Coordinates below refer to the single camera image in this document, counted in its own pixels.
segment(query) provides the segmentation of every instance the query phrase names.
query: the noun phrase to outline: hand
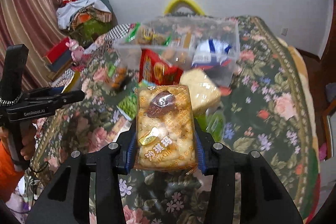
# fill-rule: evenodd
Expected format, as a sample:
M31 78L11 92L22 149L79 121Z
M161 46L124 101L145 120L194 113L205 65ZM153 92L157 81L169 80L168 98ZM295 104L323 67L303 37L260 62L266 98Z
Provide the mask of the hand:
M32 124L29 126L26 132L22 132L22 144L23 149L21 150L21 155L24 157L25 160L30 160L35 153L35 135L36 135L36 128ZM10 154L8 148L8 129L4 127L0 127L0 139L1 143L3 144L5 150Z

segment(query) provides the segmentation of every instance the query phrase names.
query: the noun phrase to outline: snack bag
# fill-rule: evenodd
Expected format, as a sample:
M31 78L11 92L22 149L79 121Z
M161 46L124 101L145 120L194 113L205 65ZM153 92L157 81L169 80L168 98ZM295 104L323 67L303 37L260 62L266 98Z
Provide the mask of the snack bag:
M105 82L112 88L112 89L119 89L121 84L126 78L127 66L123 64L119 64L116 68L113 66L109 68L107 77Z
M125 37L125 42L139 45L167 45L170 37L155 33L152 28L136 23L134 28Z
M196 38L190 32L175 40L171 40L161 57L173 63L182 70L190 69L193 62L193 50L196 48Z
M135 90L149 85L154 84L142 80L140 83L136 84L135 88L117 105L118 110L127 120L132 121L137 115L137 95Z
M193 59L193 68L209 68L216 65L224 66L231 46L225 41L209 38L202 41L196 48Z
M221 100L221 92L211 79L200 69L185 71L180 85L189 87L194 115L204 114L209 107L216 106Z
M216 110L213 114L205 113L195 118L202 131L210 133L215 142L221 142L225 126L225 116L222 109Z
M167 61L150 49L142 49L140 59L139 81L142 79L156 85L173 85L180 81L183 73L179 67L170 65Z
M194 118L185 85L137 90L136 169L171 171L195 168Z

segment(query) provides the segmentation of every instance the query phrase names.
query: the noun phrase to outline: plastic food packaging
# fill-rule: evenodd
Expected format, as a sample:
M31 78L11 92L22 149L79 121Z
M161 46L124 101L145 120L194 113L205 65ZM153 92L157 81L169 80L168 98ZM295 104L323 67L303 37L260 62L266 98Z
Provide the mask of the plastic food packaging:
M169 40L169 36L155 33L152 28L140 23L137 23L125 38L126 42L137 45L166 45Z
M185 85L137 90L136 169L172 171L195 168L194 118Z
M111 68L108 71L108 75L105 79L105 82L112 88L112 89L119 89L122 82L125 80L126 78L126 72L127 72L127 66L123 65L123 64L119 64L114 72L111 71Z
M195 50L196 45L195 36L188 32L182 36L182 39L169 41L168 47L162 52L161 57L183 70L190 69L193 52L188 50Z
M185 71L180 79L181 85L189 87L193 113L200 115L221 100L219 88L200 69Z
M173 85L180 81L182 73L183 70L177 66L170 65L156 52L149 49L142 50L139 81L144 79L156 85Z
M153 85L153 83L142 80L140 83L136 84L134 89L117 105L118 110L127 120L132 121L137 115L137 95L135 90L149 85Z
M230 48L229 44L224 41L212 38L202 41L196 48L192 66L196 68L221 65L227 59Z
M114 44L114 48L120 58L125 60L128 69L138 70L142 50L148 48L156 52L172 66L182 70L190 70L192 66L202 68L217 86L229 86L235 68L236 60L240 54L240 42L238 34L238 22L236 19L221 19L207 17L163 17L152 21L142 22L126 36ZM164 44L148 43L144 35L146 33L162 34L167 37ZM136 37L142 40L135 43ZM226 43L230 47L224 47L224 51L209 48L209 38L213 38L216 44Z
M213 114L202 114L196 117L199 126L204 132L211 134L215 142L221 142L223 139L222 132L225 125L225 117L222 109L218 109Z

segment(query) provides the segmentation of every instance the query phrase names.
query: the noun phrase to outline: wall outlet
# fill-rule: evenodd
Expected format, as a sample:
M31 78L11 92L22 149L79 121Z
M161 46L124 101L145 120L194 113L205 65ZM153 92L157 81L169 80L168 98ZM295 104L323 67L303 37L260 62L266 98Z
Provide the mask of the wall outlet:
M287 35L287 31L288 31L288 28L282 28L282 29L281 29L281 34L282 34L283 36L286 36L286 35Z

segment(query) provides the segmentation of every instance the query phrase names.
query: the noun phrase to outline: orange sleeve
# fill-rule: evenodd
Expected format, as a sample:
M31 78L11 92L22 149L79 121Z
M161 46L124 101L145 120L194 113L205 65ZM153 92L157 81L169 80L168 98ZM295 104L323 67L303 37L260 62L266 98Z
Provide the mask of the orange sleeve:
M0 199L8 201L25 172L16 172L10 154L0 142Z

